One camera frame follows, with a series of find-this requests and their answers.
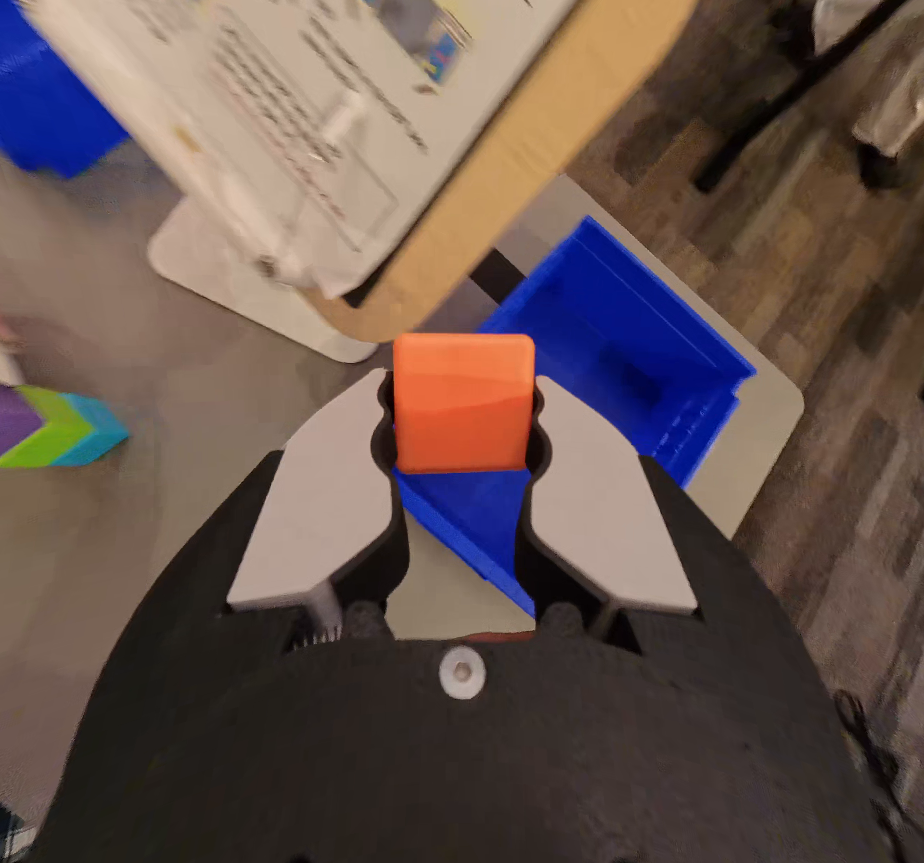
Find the grey desk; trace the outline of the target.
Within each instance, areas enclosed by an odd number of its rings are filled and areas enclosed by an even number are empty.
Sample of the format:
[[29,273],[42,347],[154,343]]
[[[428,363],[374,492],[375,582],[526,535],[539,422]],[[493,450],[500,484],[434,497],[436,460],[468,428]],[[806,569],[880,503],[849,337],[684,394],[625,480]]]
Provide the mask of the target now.
[[[699,118],[672,139],[599,138],[497,244],[530,272],[590,214],[650,251],[746,355],[716,290],[708,217],[737,182],[688,183],[720,135]],[[169,283],[149,240],[179,191],[134,142],[71,180],[2,156],[2,323],[28,384],[103,400],[131,433],[77,468],[2,469],[2,803],[42,823],[90,692],[154,580],[260,458],[375,368],[319,355]]]

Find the blue plastic bin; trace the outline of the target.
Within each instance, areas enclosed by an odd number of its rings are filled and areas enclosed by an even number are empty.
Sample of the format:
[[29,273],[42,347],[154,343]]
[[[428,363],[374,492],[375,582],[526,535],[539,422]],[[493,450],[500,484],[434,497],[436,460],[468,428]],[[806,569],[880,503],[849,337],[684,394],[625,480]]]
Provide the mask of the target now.
[[[516,287],[481,335],[527,335],[536,373],[616,427],[686,488],[757,373],[733,345],[589,216]],[[514,537],[528,472],[397,473],[409,513],[528,615]]]
[[130,139],[27,14],[1,0],[1,146],[18,168],[72,178]]

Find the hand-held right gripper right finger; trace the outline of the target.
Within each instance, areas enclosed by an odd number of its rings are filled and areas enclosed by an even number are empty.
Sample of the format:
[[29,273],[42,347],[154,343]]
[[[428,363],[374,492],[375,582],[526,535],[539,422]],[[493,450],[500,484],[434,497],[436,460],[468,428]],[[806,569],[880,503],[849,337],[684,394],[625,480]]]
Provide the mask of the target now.
[[537,624],[558,603],[574,606],[585,627],[620,610],[695,614],[699,603],[635,448],[542,375],[526,469],[514,574]]

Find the instruction board on stand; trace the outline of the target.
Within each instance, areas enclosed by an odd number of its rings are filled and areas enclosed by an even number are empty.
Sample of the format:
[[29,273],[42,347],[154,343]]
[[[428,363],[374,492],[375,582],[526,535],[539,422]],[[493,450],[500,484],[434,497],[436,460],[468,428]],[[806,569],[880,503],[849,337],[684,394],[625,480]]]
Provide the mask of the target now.
[[27,14],[182,192],[155,232],[163,278],[331,359],[363,361],[431,316],[541,190],[643,84],[699,0],[579,0],[397,249],[339,298],[284,283],[203,186],[199,149],[69,4]]

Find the printed instruction sheet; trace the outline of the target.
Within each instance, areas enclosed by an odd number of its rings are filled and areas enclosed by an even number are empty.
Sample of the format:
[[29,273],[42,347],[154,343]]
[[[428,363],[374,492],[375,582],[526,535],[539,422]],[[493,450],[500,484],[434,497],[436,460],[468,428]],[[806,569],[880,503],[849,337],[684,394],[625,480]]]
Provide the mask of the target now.
[[579,0],[49,0],[198,147],[284,283],[339,298],[419,221]]

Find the orange cube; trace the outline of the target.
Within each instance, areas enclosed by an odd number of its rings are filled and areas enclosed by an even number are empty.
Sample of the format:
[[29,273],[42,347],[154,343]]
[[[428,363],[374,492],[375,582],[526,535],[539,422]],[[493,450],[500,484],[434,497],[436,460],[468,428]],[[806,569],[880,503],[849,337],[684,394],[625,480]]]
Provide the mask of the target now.
[[399,471],[525,468],[535,389],[530,337],[404,334],[393,352]]

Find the white cloth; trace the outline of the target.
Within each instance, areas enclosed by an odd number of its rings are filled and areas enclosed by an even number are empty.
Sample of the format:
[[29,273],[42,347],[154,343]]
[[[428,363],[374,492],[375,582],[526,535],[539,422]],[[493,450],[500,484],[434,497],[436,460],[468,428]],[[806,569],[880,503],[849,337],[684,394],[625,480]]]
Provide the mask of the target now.
[[[812,9],[813,54],[821,56],[841,42],[885,0],[816,0]],[[922,0],[909,0],[891,19],[895,48],[885,49],[872,100],[852,134],[861,145],[895,160],[922,132],[923,42]]]

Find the black tripod stand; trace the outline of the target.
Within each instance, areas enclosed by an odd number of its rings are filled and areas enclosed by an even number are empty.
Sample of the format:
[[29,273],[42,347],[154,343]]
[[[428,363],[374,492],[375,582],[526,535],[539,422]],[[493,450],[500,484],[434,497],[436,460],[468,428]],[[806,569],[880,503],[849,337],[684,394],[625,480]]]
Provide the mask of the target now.
[[871,40],[911,1],[873,0],[870,4],[859,1],[854,6],[859,16],[844,31],[825,36],[823,46],[818,49],[817,5],[814,3],[806,7],[803,0],[789,0],[788,6],[775,13],[771,23],[780,33],[782,51],[797,67],[796,79],[783,92],[757,107],[751,117],[727,138],[693,178],[694,187],[702,194],[712,192],[753,141]]

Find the green cube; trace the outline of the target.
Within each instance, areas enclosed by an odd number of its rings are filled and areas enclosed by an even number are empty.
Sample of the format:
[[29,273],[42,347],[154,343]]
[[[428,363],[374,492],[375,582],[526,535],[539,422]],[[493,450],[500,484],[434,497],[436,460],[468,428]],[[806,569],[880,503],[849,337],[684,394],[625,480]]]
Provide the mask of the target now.
[[63,394],[30,385],[2,386],[1,467],[53,465],[93,429]]

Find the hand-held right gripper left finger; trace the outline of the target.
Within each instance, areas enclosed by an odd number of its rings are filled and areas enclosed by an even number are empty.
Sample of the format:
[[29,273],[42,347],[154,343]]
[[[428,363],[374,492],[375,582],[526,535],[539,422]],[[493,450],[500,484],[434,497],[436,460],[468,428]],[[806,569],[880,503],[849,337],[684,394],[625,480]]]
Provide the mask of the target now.
[[371,370],[286,442],[227,593],[234,612],[300,607],[314,632],[342,632],[346,596],[334,582],[398,515],[391,468],[373,454],[389,375]]

